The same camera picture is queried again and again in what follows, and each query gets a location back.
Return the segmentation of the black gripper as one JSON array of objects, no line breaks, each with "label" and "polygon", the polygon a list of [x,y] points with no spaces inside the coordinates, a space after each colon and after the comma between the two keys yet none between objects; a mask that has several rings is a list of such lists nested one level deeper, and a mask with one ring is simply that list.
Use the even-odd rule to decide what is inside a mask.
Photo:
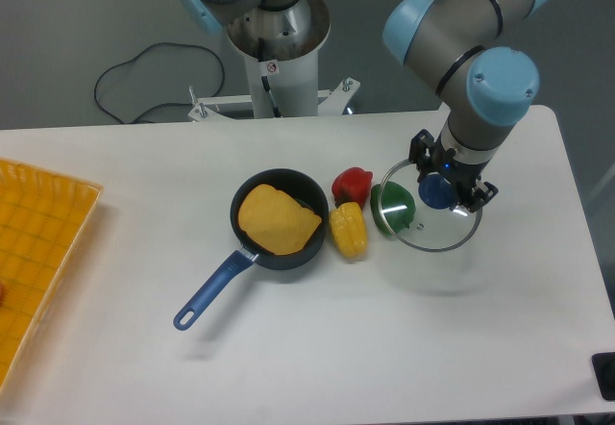
[{"label": "black gripper", "polygon": [[491,183],[478,180],[487,162],[463,162],[455,149],[445,149],[441,141],[433,145],[433,136],[426,129],[411,139],[408,161],[415,166],[418,181],[432,173],[443,177],[455,189],[457,204],[469,213],[481,210],[499,193]]}]

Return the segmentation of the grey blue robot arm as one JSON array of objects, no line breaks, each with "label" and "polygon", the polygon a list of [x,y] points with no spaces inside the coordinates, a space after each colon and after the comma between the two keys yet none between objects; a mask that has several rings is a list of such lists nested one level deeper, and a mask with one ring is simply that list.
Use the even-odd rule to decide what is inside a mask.
[{"label": "grey blue robot arm", "polygon": [[[449,107],[437,137],[413,138],[409,160],[435,209],[483,208],[496,188],[481,178],[527,113],[539,74],[525,54],[491,47],[504,29],[547,0],[404,0],[382,40]],[[318,111],[318,52],[331,22],[322,0],[182,0],[202,30],[225,32],[243,56],[255,117]]]}]

